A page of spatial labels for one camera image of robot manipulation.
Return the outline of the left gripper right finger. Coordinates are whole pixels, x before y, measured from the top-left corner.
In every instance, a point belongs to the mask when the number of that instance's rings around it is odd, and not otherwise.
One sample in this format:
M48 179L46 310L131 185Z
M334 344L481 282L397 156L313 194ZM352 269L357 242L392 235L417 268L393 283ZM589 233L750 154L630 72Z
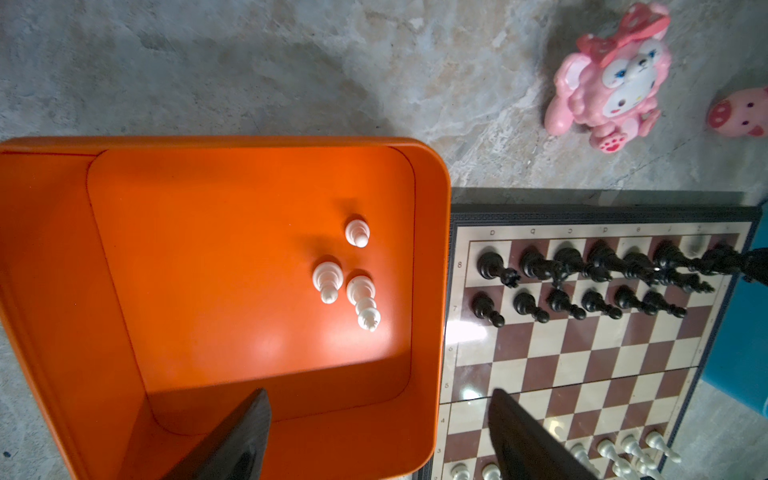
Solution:
M488 426L502 479L596 479L503 389L490 397Z

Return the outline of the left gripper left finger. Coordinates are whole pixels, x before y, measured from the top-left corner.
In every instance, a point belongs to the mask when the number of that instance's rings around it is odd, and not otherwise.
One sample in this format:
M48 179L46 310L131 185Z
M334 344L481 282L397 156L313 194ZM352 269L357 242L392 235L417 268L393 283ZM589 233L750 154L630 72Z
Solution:
M259 479L271 423L267 391L257 389L163 479Z

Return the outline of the chess board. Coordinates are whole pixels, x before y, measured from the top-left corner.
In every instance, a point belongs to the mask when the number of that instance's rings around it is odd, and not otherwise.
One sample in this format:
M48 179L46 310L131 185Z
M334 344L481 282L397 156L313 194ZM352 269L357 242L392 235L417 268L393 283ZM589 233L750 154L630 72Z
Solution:
M496 479L506 391L600 479L659 478L761 213L460 206L437 446L421 479Z

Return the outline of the orange plastic tray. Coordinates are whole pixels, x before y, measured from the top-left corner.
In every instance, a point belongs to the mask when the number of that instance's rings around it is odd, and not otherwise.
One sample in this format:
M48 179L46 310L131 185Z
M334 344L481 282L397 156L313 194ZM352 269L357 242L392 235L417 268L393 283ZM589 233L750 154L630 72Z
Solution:
M255 390L259 479L385 479L437 443L451 181L405 138L1 146L1 320L70 474L163 479ZM370 227L357 248L353 219ZM324 304L312 282L333 261ZM358 324L366 275L381 321Z

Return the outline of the white queen in tray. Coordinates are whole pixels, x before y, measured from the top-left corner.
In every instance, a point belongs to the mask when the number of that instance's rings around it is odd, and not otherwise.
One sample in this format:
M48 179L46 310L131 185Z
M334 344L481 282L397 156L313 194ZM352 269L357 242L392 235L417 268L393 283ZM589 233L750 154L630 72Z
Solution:
M380 321L381 313L374 300L376 289L373 281L366 275L351 278L346 288L347 298L355 307L359 326L374 332Z

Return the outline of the blue plastic tray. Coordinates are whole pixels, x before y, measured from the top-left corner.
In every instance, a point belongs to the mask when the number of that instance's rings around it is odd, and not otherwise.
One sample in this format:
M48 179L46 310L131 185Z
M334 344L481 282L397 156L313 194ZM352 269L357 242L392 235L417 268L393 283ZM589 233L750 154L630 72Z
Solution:
M742 405L767 415L767 204L719 324L703 380Z

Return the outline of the white pawn in tray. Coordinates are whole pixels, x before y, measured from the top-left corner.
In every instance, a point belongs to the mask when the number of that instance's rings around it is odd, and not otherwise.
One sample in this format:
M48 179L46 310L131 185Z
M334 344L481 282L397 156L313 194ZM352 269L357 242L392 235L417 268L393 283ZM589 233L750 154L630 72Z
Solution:
M345 238L357 248L365 248L370 241L370 227L361 219L353 219L345 226Z

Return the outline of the pink kitty toy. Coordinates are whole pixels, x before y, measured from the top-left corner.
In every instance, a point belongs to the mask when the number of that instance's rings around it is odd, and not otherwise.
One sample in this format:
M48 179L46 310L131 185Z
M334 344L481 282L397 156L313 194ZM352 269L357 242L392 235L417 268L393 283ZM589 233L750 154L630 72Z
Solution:
M546 131L559 136L573 124L586 126L590 145L606 154L648 136L661 116L656 95L672 63L664 43L670 23L666 6L637 2L613 36L581 36L554 76Z

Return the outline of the pink pig toy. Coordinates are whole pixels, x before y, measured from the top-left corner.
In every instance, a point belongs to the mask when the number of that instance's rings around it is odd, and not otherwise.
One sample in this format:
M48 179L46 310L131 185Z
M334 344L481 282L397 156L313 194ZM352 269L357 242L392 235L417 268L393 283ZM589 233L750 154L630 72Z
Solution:
M736 91L714 104L706 124L725 137L767 135L767 87Z

